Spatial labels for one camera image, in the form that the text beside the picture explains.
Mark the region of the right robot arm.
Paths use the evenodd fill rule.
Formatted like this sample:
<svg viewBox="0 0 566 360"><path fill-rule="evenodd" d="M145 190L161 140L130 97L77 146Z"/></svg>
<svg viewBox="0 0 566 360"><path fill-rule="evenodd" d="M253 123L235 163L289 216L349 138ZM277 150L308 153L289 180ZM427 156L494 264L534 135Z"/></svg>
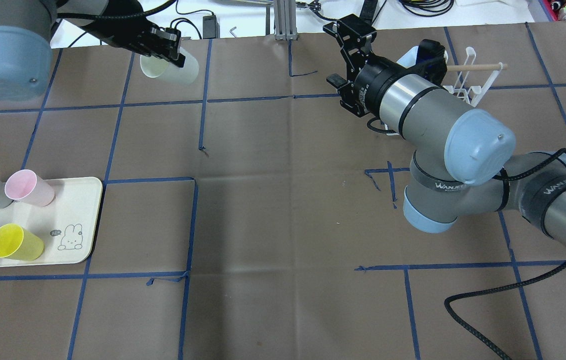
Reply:
<svg viewBox="0 0 566 360"><path fill-rule="evenodd" d="M566 248L566 149L514 155L507 126L442 87L438 41L423 39L413 61L395 63L373 52L377 31L356 14L322 29L345 61L345 77L326 79L341 106L372 114L415 147L402 207L414 228L442 233L461 216L517 210Z"/></svg>

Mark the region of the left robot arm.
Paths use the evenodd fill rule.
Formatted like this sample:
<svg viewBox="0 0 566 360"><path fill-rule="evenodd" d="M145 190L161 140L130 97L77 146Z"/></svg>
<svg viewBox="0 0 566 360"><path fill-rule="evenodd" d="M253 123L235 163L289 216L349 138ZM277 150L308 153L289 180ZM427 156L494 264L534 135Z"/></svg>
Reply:
<svg viewBox="0 0 566 360"><path fill-rule="evenodd" d="M45 93L59 20L145 57L142 71L149 78L191 84L199 64L181 48L180 30L149 20L173 4L167 0L145 10L137 0L0 0L0 100L25 101Z"/></svg>

